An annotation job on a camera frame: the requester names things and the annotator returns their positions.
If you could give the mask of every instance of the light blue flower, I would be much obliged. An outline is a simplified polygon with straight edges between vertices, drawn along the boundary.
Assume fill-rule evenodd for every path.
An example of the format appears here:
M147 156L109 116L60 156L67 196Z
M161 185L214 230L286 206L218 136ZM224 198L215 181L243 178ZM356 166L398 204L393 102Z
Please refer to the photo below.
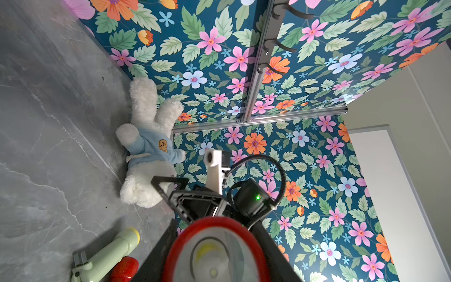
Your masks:
M331 239L329 238L329 236L327 236L327 233L324 234L322 237L323 237L323 241L329 244L329 241L330 241Z
M345 234L343 235L343 239L345 240L345 242L348 242L348 243L351 242L351 241L349 241L349 239L351 239L351 236L349 236L347 233L345 233Z
M329 58L329 61L326 62L326 65L334 64L337 62L338 57L335 58Z
M224 49L224 50L222 50L221 54L223 54L224 58L226 58L226 57L230 56L231 51L232 50L230 50L230 49Z
M291 52L285 51L284 53L282 53L283 58L286 59L287 57L291 57Z
M274 81L271 83L271 86L276 87L276 86L279 85L279 84L280 84L280 82L279 82L278 80L274 80Z
M180 77L180 74L178 74L177 76L172 76L172 78L173 78L173 80L172 80L172 81L176 82L177 84L179 84L179 83L180 83L180 81L182 81L182 80L183 80L183 78L182 78L182 77Z
M161 19L159 19L158 21L160 23L165 23L165 26L168 28L169 24L174 24L174 21L169 19L172 16L171 12L168 12L166 15L160 11L160 16L162 17Z
M318 244L316 244L315 246L314 245L312 245L312 251L316 254L316 255L318 255L318 252L321 252L321 249L319 248L319 246L318 246Z
M217 63L214 64L216 67L215 69L222 69L223 66L225 66L225 63L221 63L221 61L219 60Z
M357 46L354 51L351 52L352 55L356 55L357 53L361 53L364 50L365 45Z
M390 44L388 46L382 47L382 50L380 50L378 53L385 54L385 53L387 53L389 50L391 50L393 48L395 48L395 47L393 46L393 43L392 43L392 44Z
M186 71L189 71L189 72L192 72L192 73L193 73L195 70L197 70L197 67L193 66L193 64L186 65L185 67L186 67Z

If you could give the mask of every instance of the green leaf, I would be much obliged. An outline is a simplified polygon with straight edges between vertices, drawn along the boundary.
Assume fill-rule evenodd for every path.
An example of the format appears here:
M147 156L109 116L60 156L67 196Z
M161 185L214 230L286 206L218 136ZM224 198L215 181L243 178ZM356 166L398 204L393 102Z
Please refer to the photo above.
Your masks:
M321 219L321 222L319 223L319 227L321 228L321 234L323 234L324 232L327 232L327 230L329 230L331 225L332 225L332 222L327 217L323 217Z
M213 4L213 0L199 0L199 4L196 8L196 15L202 13L205 8L209 8Z
M387 18L387 12L382 11L379 14L374 14L370 18L366 18L360 22L358 26L351 29L350 32L364 32L373 28L378 27Z
M421 8L428 2L429 0L408 0L406 4L402 5L401 11L398 13L398 17L407 17L414 9Z
M354 249L356 251L359 252L359 255L366 255L366 256L370 256L369 252L367 251L367 249L365 249L365 247L362 246L357 246L357 245L352 245L354 247Z
M129 67L129 72L131 72L134 77L147 77L147 70L142 65L132 64L132 66Z
M353 209L352 211L348 211L348 212L349 212L349 214L352 215L352 217L355 220L357 220L359 222L364 222L366 220L365 213L358 209Z
M298 63L302 62L305 58L310 57L313 52L316 51L316 47L319 46L319 41L314 39L312 42L310 43L304 43L304 45L302 45L302 47L299 50L298 53Z
M246 47L252 47L258 44L260 40L260 33L252 29L247 28L244 31L236 31L233 35L237 38L237 41Z
M300 227L304 224L304 219L305 219L305 217L295 217L295 218L293 218L293 220L291 221L291 225L292 225L294 228L298 229L298 228L300 228Z
M345 21L341 21L339 23L334 23L333 25L329 26L323 34L323 38L324 39L331 39L332 37L337 37L339 34L345 33L346 30L348 30L350 27L352 27L353 25L355 25L357 21L351 21L350 20L345 20Z
M118 27L115 19L109 18L106 12L99 12L96 17L97 33L112 33Z
M322 23L336 22L339 18L345 17L350 10L355 8L359 4L359 1L354 0L342 0L327 7L321 16L319 17Z
M317 212L312 212L307 216L307 224L315 224L319 221L319 218L320 217Z
M341 274L349 282L353 282L353 279L357 280L357 273L347 266L340 264Z
M273 222L271 222L271 227L269 229L271 238L276 237L277 235L279 235L279 233L281 232L281 226L280 224L277 223L277 220L274 220Z
M157 60L153 61L151 67L157 72L168 71L172 69L175 65L175 62L169 62L168 60Z
M228 39L232 35L232 18L229 18L229 7L226 7L219 18L215 20L216 28L218 29L218 36L224 36Z
M296 243L296 234L293 229L288 229L285 231L285 240L290 245L290 249L292 250Z
M216 51L212 51L209 55L203 53L200 55L199 63L200 69L204 69L206 67L211 66L218 59L218 53Z
M200 39L199 32L205 31L205 27L202 25L200 19L198 20L196 14L190 14L188 10L183 6L182 19L180 23L183 27L183 32L188 35L191 40Z
M112 48L122 51L125 49L131 50L134 48L136 41L136 31L135 29L129 30L127 32L124 32L123 29L121 29L118 32L113 33L110 35L110 45Z
M349 44L351 44L354 41L350 41L349 38L335 38L330 40L327 44L326 47L324 47L324 51L326 52L332 52L335 50L340 50L341 48L348 46Z

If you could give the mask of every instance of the red ring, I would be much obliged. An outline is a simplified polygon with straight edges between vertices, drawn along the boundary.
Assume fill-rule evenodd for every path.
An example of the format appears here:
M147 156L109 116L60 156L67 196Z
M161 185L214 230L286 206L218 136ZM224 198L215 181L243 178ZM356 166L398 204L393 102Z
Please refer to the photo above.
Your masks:
M257 239L255 239L251 232L229 217L204 217L191 223L175 240L166 259L163 275L161 277L163 282L173 282L175 264L182 252L183 246L188 243L194 235L209 227L226 228L243 239L254 257L260 275L260 282L270 281L265 255L258 244Z

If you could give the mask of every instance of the pink flower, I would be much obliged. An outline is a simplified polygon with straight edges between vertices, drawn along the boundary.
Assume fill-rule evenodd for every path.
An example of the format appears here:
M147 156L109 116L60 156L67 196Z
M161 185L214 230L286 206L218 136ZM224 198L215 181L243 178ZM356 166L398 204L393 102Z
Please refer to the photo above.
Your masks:
M360 246L363 241L364 244L369 247L370 243L369 243L368 238L373 237L374 234L369 230L365 231L366 227L367 227L366 223L362 222L359 227L359 224L357 222L353 221L352 227L354 227L355 230L349 230L348 233L349 233L349 235L355 237L355 244L357 246Z
M275 93L271 93L270 95L265 95L263 98L263 101L274 101L274 99L277 97Z
M326 130L329 130L329 132L334 132L333 126L337 125L336 122L331 121L331 116L320 116L319 120L316 122L317 125L321 126L321 131L326 132Z
M276 189L276 182L275 181L269 182L268 188L266 188L266 183L264 181L261 181L261 180L258 181L258 185L260 185L260 187L263 190L265 190L266 193L268 193L269 197L271 197L271 199L273 199L273 200L275 200L277 198L277 196L279 195L279 192L273 192L274 189Z
M254 109L252 110L252 113L255 114L256 112L258 112L259 114L264 114L266 110L275 108L274 106L271 106L273 101L274 100L270 100L264 104L262 101L255 102L255 106Z
M229 66L229 71L236 70L238 66L241 71L246 71L248 69L247 64L255 63L255 57L249 57L249 55L251 55L253 51L254 47L250 47L244 50L244 53L242 53L243 51L241 50L241 48L235 46L232 51L235 57L230 56L224 59L224 62L232 64L231 66Z
M335 156L338 153L342 154L343 150L341 149L341 147L344 147L345 144L342 142L338 142L338 138L334 137L334 140L332 141L332 139L327 139L326 140L329 145L326 145L326 150L332 150L332 155Z
M304 41L307 39L307 43L310 43L313 41L314 37L320 37L324 34L323 31L321 31L325 26L327 26L328 22L319 24L319 20L316 19L313 24L312 28L303 28L302 33L304 34L299 41Z
M88 0L64 0L77 18L90 19L96 13Z
M215 96L212 98L212 100L215 103L222 103L224 102L224 100L227 100L228 98L226 97L225 93L222 93L221 95L219 95L218 93L215 94Z
M364 73L364 75L366 75L366 76L364 78L362 78L362 80L367 80L368 78L376 79L379 76L381 76L381 74L392 71L393 70L392 66L394 66L395 64L396 64L396 62L388 64L388 65L380 64L374 70L367 71L366 73Z
M274 172L271 172L270 169L268 169L267 171L264 171L263 174L264 174L263 180L266 179L266 182L269 183L270 181L274 181L274 175L275 175L275 173L274 173Z
M239 144L239 138L243 138L244 135L239 132L239 127L235 127L235 130L232 127L229 127L229 132L224 134L224 137L229 139L229 144L233 142Z
M343 80L340 84L335 84L332 90L342 90L345 87L348 88L349 86L351 86L351 82L353 82L353 80Z
M392 53L388 54L388 56L393 56L398 54L399 52L401 54L399 54L400 56L404 56L406 54L408 54L410 51L412 51L414 49L414 47L420 48L426 45L429 45L431 43L431 40L428 38L433 37L434 35L439 34L444 28L439 28L434 30L433 32L429 32L431 31L430 27L427 27L425 29L423 29L422 31L420 31L419 33L417 33L414 37L414 39L405 39L402 41L399 41L396 44L396 47L399 47L398 49L394 50Z
M285 231L288 231L288 228L292 226L289 221L290 219L288 217L284 218L283 216L281 216L281 220L277 221L277 223L281 225L281 230L285 228Z
M236 152L236 151L232 151L232 161L233 161L233 163L237 163L237 162L239 162L239 161L241 161L242 159L244 159L245 157L247 157L248 155L243 155L243 150L242 149L240 149L240 150L238 150L238 152Z
M375 254L371 254L371 260L366 255L363 255L362 258L367 264L362 265L361 269L365 272L369 271L369 278L371 281L376 278L374 275L375 273L377 274L377 277L382 279L384 278L384 274L380 271L380 269L384 268L385 264L382 262L377 262L377 257Z
M321 155L318 155L318 159L316 160L317 163L319 163L319 168L325 167L326 169L329 168L329 164L332 163L330 160L327 159L327 156L324 155L321 157Z
M346 214L340 213L338 208L335 208L335 212L330 209L329 213L331 214L331 216L329 216L329 220L334 222L335 227L338 227L338 224L345 224L345 221L342 218L344 218Z
M199 48L205 48L205 54L209 55L212 52L212 49L215 49L216 52L221 52L222 48L218 43L222 43L226 41L225 36L218 36L218 29L212 28L210 31L210 36L205 31L199 32L200 38L203 40L197 44Z
M136 61L136 59L133 57L127 57L129 55L128 50L122 50L122 53L119 53L118 50L112 48L111 52L114 54L114 55L110 55L111 58L113 58L113 60L117 61L117 65L119 67L123 66L124 63L127 66L131 67L132 66L131 62Z
M232 85L227 86L227 89L233 89L232 93L237 93L238 91L246 92L247 88L245 86L249 86L251 83L246 82L248 80L247 77L243 77L241 80L232 79Z
M416 23L422 23L430 18L432 15L430 14L432 10L435 8L436 4L427 7L423 12L420 13L421 9L416 8L407 16L408 19L403 19L395 24L393 24L392 28L396 28L390 35L393 36L395 34L400 33L401 31L410 32L414 29Z

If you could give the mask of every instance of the plush rabbit ear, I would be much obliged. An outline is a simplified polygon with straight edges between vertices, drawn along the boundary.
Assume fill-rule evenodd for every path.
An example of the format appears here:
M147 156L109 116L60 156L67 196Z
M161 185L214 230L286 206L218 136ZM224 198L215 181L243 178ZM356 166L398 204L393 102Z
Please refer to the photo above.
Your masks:
M132 124L143 128L151 127L154 123L158 98L155 82L148 78L135 78L130 83L130 96Z
M173 98L166 99L156 112L155 121L162 125L166 135L169 135L174 127L175 121L183 112L183 105Z

